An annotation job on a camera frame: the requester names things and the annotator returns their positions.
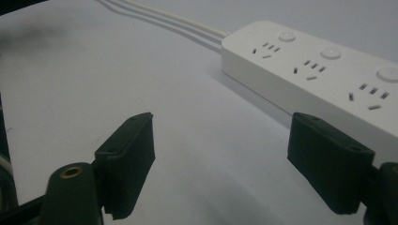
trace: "power outlet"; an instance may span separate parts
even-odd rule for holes
[[[398,65],[274,22],[222,41],[222,70],[290,114],[326,120],[398,160]]]

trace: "white table surface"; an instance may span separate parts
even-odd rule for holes
[[[259,20],[398,62],[396,0],[147,0],[234,31]],[[222,73],[219,51],[95,0],[0,17],[0,91],[20,203],[152,112],[157,159],[132,215],[106,224],[362,224],[286,159],[291,116]]]

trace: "black bracket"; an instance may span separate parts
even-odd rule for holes
[[[288,159],[336,214],[367,206],[365,224],[398,224],[398,163],[372,166],[375,152],[327,122],[294,113]]]
[[[128,217],[155,160],[152,114],[128,119],[96,151],[92,164],[55,171],[46,194],[0,217],[0,224],[103,224],[101,208]]]

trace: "power switch button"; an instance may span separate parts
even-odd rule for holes
[[[281,40],[283,42],[292,42],[295,39],[296,39],[296,36],[292,32],[281,32],[279,34],[279,40]]]
[[[398,68],[397,67],[383,67],[378,70],[376,76],[387,83],[398,83]]]
[[[321,51],[321,56],[326,59],[338,59],[342,53],[337,48],[327,47]]]

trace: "white power strip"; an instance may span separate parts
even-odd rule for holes
[[[222,41],[222,70],[292,114],[318,116],[398,160],[398,65],[273,22]]]

